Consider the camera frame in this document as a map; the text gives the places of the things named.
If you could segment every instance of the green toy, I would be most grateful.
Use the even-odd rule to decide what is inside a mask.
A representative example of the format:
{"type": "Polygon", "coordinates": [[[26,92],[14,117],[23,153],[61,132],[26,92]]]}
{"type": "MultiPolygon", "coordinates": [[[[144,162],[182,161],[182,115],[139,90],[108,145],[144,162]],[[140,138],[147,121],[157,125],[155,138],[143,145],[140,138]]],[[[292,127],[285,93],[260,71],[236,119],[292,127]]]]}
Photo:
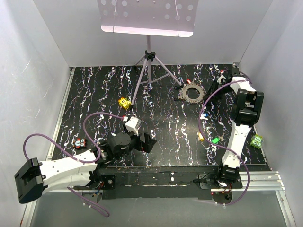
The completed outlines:
{"type": "Polygon", "coordinates": [[[214,138],[214,139],[212,140],[212,143],[217,144],[219,141],[220,141],[220,139],[219,139],[218,137],[216,137],[216,138],[214,138]]]}
{"type": "Polygon", "coordinates": [[[250,145],[257,149],[261,149],[261,144],[263,143],[263,141],[263,136],[259,136],[256,134],[252,137],[250,145]]]}

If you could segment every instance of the marble pattern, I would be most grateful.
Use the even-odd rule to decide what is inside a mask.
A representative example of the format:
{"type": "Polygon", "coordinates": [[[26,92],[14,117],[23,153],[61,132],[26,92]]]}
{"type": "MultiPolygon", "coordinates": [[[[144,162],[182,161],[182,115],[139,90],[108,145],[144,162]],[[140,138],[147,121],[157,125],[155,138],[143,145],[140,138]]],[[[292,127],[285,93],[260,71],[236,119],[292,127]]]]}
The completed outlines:
{"type": "MultiPolygon", "coordinates": [[[[220,70],[231,65],[169,65],[171,72],[185,81],[189,78],[206,91],[220,70]]],[[[153,66],[153,78],[165,74],[160,66],[153,66]]],[[[74,150],[72,140],[84,137],[82,124],[85,117],[93,112],[109,112],[119,116],[136,116],[142,120],[142,131],[151,133],[157,139],[150,154],[133,151],[127,157],[116,161],[117,166],[200,166],[216,165],[224,155],[223,149],[200,142],[197,138],[198,113],[201,105],[174,101],[178,97],[176,85],[166,77],[152,84],[141,85],[133,110],[125,110],[118,104],[121,97],[132,97],[138,72],[131,66],[114,67],[77,67],[69,92],[57,142],[67,151],[78,154],[83,150],[74,150]]],[[[226,94],[218,102],[212,102],[202,120],[209,139],[222,136],[219,143],[227,146],[232,122],[230,119],[234,94],[226,94]]],[[[95,141],[110,138],[123,130],[120,120],[107,116],[92,117],[87,130],[95,141]]],[[[261,150],[249,145],[255,134],[252,129],[242,152],[246,164],[266,163],[261,150]]],[[[53,160],[63,158],[64,154],[55,149],[53,160]]]]}

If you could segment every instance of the silver gear ring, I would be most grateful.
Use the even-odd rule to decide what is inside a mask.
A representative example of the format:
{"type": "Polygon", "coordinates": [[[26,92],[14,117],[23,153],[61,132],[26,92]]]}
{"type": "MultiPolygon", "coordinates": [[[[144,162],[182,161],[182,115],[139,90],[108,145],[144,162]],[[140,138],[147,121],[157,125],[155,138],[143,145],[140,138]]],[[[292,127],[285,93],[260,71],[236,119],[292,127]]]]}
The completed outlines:
{"type": "Polygon", "coordinates": [[[204,95],[205,95],[205,92],[199,85],[191,83],[191,84],[184,85],[184,87],[180,90],[178,99],[182,99],[186,102],[194,104],[194,103],[202,102],[204,95]],[[192,99],[192,98],[188,97],[187,91],[189,89],[197,90],[199,92],[199,97],[195,98],[195,99],[192,99]]]}

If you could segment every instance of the wall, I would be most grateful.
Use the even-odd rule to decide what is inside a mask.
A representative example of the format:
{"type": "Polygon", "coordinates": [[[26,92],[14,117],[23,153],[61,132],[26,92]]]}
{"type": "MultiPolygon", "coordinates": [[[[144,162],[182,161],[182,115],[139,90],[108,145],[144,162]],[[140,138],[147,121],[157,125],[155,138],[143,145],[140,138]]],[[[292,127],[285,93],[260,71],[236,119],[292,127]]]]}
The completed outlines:
{"type": "MultiPolygon", "coordinates": [[[[0,226],[19,226],[14,174],[33,132],[52,136],[69,67],[32,0],[0,0],[0,226]]],[[[28,155],[45,160],[49,142],[32,138],[28,155]]]]}
{"type": "Polygon", "coordinates": [[[303,2],[276,1],[240,63],[265,99],[257,130],[269,165],[281,174],[297,226],[303,226],[303,2]]]}
{"type": "MultiPolygon", "coordinates": [[[[105,33],[97,0],[34,0],[70,66],[134,64],[143,35],[105,33]]],[[[200,0],[191,38],[152,37],[165,64],[239,62],[272,0],[200,0]]]]}

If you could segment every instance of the tripod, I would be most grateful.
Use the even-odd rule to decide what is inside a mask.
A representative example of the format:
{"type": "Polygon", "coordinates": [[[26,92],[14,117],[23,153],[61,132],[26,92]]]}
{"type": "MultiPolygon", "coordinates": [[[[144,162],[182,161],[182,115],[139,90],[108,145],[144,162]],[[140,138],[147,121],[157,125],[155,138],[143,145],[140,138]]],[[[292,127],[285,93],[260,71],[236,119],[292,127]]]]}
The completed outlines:
{"type": "Polygon", "coordinates": [[[134,102],[136,100],[136,96],[137,96],[140,84],[145,84],[145,83],[150,83],[151,84],[151,83],[156,82],[156,81],[158,81],[160,79],[163,79],[163,78],[165,78],[167,76],[171,76],[180,87],[184,86],[171,73],[171,71],[169,71],[169,69],[160,61],[160,59],[156,56],[156,53],[151,51],[151,36],[147,35],[146,39],[147,39],[147,50],[145,51],[145,54],[134,65],[134,66],[137,66],[139,64],[139,62],[142,61],[143,58],[144,58],[144,63],[143,63],[143,67],[142,67],[142,70],[141,70],[141,73],[140,73],[140,76],[139,76],[139,80],[137,82],[136,90],[134,91],[134,96],[132,98],[132,103],[131,103],[131,105],[129,107],[130,109],[132,109],[133,106],[134,106],[134,102]],[[161,76],[161,77],[159,77],[157,79],[152,80],[152,62],[153,62],[154,59],[165,69],[165,71],[167,72],[167,74],[165,74],[164,76],[161,76]],[[141,82],[142,76],[144,74],[146,66],[147,66],[147,69],[148,69],[148,80],[141,82]]]}

